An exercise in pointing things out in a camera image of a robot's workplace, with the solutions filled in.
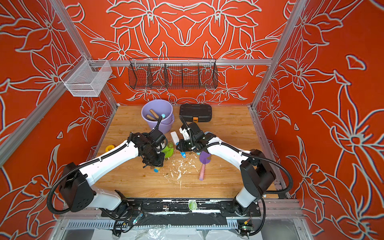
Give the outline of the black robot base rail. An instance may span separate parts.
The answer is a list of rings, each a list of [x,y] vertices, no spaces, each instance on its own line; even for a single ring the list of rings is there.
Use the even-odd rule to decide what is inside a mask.
[[[190,211],[188,203],[195,200],[198,209]],[[238,223],[230,224],[230,220],[246,221],[260,217],[258,203],[253,202],[247,209],[233,210],[233,199],[186,199],[186,198],[128,198],[115,210],[102,208],[101,216],[112,220],[124,220],[130,224],[134,218],[142,214],[138,225],[170,225],[170,226],[224,226],[236,228]]]

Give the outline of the purple trowel pink handle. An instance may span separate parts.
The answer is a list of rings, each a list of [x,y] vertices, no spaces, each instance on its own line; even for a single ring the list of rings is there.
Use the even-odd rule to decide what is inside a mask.
[[[202,163],[202,167],[200,170],[199,180],[203,181],[205,177],[206,165],[211,162],[211,154],[202,151],[200,153],[200,162]]]

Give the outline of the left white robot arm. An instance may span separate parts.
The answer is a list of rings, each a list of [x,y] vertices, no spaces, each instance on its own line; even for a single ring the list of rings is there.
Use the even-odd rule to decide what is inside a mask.
[[[85,208],[98,208],[120,213],[127,206],[119,191],[105,191],[95,187],[104,175],[123,163],[142,158],[148,167],[164,165],[166,136],[158,129],[149,133],[131,133],[127,140],[99,157],[80,165],[69,163],[62,176],[53,184],[47,196],[47,208],[55,215],[79,212]]]

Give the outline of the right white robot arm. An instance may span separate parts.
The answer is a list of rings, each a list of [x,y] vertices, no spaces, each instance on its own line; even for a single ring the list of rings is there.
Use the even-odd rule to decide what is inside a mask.
[[[263,152],[241,150],[211,132],[203,132],[195,122],[182,123],[179,131],[183,139],[177,145],[178,151],[217,156],[240,170],[243,188],[234,198],[233,212],[247,209],[265,194],[285,194],[293,188],[294,181],[289,171],[276,161],[267,159]],[[277,177],[272,166],[279,168],[288,178],[289,183],[282,190],[268,190]]]

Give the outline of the yellow square spade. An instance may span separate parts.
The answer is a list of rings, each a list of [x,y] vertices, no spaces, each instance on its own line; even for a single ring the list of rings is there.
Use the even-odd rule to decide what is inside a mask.
[[[155,118],[155,119],[159,119],[160,116],[153,110],[153,109],[150,109],[150,113],[152,114],[152,116]]]

